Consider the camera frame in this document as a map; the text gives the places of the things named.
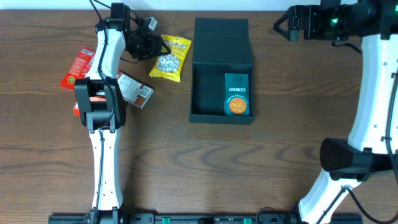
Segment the yellow candy pouch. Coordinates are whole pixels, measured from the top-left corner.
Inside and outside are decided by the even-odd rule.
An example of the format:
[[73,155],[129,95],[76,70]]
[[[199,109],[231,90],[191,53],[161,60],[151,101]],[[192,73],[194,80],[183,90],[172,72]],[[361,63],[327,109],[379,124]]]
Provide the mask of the yellow candy pouch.
[[161,38],[170,47],[171,53],[157,57],[149,76],[180,82],[183,64],[192,41],[183,37],[166,34],[162,34]]

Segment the black gift box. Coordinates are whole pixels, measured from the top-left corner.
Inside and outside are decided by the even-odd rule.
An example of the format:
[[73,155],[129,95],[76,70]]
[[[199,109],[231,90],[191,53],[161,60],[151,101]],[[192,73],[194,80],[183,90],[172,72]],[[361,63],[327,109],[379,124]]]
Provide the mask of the black gift box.
[[[224,114],[224,75],[249,76],[249,116]],[[254,121],[254,58],[246,19],[195,19],[190,122],[251,124]]]

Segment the red snack pouch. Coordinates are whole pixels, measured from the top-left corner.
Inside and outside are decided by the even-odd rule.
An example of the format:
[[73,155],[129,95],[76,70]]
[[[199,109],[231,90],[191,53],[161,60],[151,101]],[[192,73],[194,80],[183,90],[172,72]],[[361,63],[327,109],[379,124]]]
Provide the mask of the red snack pouch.
[[74,90],[77,79],[85,78],[89,72],[95,56],[95,51],[84,46],[75,57],[70,70],[60,82],[60,87],[68,90]]

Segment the teal cookie box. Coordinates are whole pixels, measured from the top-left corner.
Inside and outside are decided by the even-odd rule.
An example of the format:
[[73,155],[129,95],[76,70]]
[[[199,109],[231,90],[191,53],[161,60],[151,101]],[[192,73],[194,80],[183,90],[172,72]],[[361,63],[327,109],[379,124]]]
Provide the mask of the teal cookie box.
[[249,116],[249,76],[242,73],[224,75],[224,114]]

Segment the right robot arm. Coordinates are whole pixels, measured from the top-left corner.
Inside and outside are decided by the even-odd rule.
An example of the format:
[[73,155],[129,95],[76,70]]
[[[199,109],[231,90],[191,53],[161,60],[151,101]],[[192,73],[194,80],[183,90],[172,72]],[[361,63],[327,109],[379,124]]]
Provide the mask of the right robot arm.
[[274,24],[289,41],[328,40],[335,47],[361,38],[363,74],[358,109],[348,139],[323,140],[321,172],[296,203],[289,223],[330,223],[353,189],[370,176],[397,172],[397,1],[295,5]]

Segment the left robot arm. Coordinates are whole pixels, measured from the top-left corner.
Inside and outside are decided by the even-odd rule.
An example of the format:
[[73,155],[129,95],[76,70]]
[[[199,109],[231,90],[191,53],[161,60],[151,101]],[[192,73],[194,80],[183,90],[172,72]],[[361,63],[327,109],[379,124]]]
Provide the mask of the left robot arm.
[[96,214],[118,211],[123,205],[119,180],[119,140],[126,123],[126,102],[117,80],[123,52],[136,61],[167,55],[170,48],[153,31],[157,21],[139,17],[129,6],[114,2],[110,15],[95,25],[97,48],[90,70],[74,85],[82,125],[93,148]]

